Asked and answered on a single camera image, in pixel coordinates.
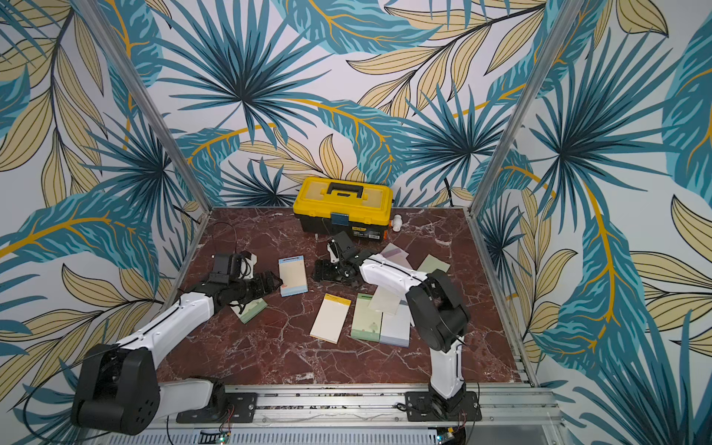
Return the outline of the blue topped cream memo pad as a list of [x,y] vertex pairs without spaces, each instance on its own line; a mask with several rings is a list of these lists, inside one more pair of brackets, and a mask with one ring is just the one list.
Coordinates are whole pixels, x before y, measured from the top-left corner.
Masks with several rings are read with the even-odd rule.
[[308,291],[308,281],[303,256],[280,259],[278,262],[279,277],[283,284],[280,294],[283,298]]

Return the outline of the yellow topped cream memo pad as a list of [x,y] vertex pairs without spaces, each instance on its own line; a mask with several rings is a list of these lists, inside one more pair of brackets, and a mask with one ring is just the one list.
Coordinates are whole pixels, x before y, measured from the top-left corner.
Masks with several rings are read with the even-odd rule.
[[339,342],[352,302],[336,295],[326,294],[317,317],[311,328],[310,336],[332,344]]

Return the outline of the torn cream memo page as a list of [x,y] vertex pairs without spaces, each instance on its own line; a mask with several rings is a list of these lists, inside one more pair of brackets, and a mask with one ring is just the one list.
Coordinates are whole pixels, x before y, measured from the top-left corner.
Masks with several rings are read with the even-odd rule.
[[402,297],[396,295],[385,287],[378,287],[371,298],[369,308],[386,315],[396,315],[401,305]]

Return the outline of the large green memo pad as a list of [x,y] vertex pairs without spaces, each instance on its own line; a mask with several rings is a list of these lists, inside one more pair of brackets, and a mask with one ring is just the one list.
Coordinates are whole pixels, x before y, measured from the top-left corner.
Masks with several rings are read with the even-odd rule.
[[352,339],[380,341],[383,314],[370,307],[372,299],[372,295],[362,293],[357,295],[352,330],[350,330]]

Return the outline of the pink memo pad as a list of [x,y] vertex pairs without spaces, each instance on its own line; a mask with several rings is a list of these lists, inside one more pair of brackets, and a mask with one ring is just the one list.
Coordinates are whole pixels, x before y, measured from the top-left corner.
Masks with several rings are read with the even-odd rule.
[[407,257],[404,258],[402,256],[393,256],[393,257],[386,258],[386,259],[389,261],[392,261],[393,263],[396,263],[396,265],[402,267],[403,269],[412,269],[412,265],[407,260]]

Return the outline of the grey white memo pad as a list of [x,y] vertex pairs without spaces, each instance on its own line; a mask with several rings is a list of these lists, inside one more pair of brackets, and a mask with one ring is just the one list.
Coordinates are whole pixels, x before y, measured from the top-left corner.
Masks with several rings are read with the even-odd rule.
[[411,313],[402,301],[394,314],[383,313],[379,342],[396,347],[410,346]]

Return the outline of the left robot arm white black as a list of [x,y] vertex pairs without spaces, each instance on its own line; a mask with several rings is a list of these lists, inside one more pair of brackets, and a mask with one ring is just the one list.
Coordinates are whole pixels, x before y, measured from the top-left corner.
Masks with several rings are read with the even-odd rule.
[[161,383],[157,369],[185,337],[222,309],[243,310],[282,287],[274,272],[256,272],[256,263],[256,255],[247,251],[216,255],[206,279],[165,313],[115,344],[89,350],[70,422],[79,428],[135,436],[157,417],[222,421],[231,412],[223,383],[215,378]]

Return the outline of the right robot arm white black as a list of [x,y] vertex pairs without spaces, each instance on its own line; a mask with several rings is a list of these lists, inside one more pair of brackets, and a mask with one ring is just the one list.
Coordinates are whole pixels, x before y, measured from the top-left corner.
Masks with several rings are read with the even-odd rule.
[[430,349],[431,376],[427,391],[406,394],[409,420],[454,421],[459,415],[474,420],[463,376],[463,347],[470,315],[464,299],[448,274],[408,269],[370,250],[361,250],[345,233],[327,244],[329,257],[314,264],[313,280],[350,287],[382,287],[404,297],[415,329]]

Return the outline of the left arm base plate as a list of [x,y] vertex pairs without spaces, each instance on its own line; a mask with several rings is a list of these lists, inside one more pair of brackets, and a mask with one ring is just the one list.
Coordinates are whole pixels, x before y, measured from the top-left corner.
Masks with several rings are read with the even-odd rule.
[[209,404],[198,410],[176,415],[178,424],[251,424],[257,407],[254,392],[229,392],[213,396]]

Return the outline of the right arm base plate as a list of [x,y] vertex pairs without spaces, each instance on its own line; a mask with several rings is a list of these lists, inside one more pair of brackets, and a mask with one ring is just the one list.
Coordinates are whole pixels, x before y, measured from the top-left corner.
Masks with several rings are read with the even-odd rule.
[[479,422],[482,412],[478,394],[459,391],[450,399],[443,399],[434,391],[405,393],[405,408],[409,422]]

